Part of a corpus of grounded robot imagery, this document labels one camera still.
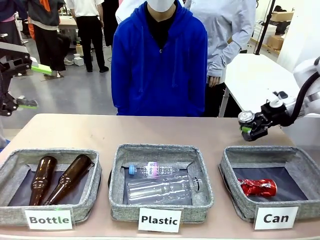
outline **red can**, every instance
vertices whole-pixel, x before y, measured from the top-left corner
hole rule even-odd
[[[261,197],[273,197],[277,194],[277,185],[272,179],[238,179],[246,196],[256,195]]]

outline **hoodie drawstring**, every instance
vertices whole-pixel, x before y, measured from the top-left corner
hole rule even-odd
[[[145,65],[145,31],[144,27],[141,26],[142,30],[142,39],[141,39],[141,77],[140,77],[140,89],[139,92],[144,91],[144,65]]]
[[[176,85],[176,74],[177,74],[177,64],[178,64],[178,39],[175,40],[174,44],[174,69],[173,69],[173,77],[172,77],[172,87],[175,88]]]

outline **neck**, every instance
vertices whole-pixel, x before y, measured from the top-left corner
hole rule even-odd
[[[171,18],[173,16],[173,14],[175,13],[176,10],[176,5],[172,4],[172,6],[164,12],[158,12],[153,10],[149,4],[147,5],[148,11],[150,13],[150,15],[154,18],[154,20],[156,20],[157,22],[161,22],[164,20],[167,20],[169,18]]]

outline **plastic bottle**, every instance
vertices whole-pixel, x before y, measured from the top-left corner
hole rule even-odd
[[[192,191],[201,192],[201,179],[191,178],[187,173],[175,173],[152,178],[135,179],[127,183],[130,205],[191,205]]]
[[[74,187],[80,179],[85,175],[92,161],[86,155],[79,155],[62,174],[59,179],[58,185],[55,187],[49,198],[45,201],[44,205],[55,205],[63,199]]]
[[[79,41],[76,42],[75,51],[77,54],[80,54],[81,57],[84,55],[84,50]]]
[[[179,169],[171,166],[158,166],[156,161],[148,162],[147,166],[130,165],[129,174],[139,178],[152,178],[178,172]]]
[[[31,197],[29,206],[39,206],[41,204],[50,187],[57,162],[57,159],[55,159],[53,156],[44,156],[39,161],[33,181],[31,183]]]

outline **black shoe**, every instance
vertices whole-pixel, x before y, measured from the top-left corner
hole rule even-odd
[[[105,72],[108,72],[109,71],[109,68],[107,66],[105,66],[104,68],[100,69],[100,73],[105,73]]]

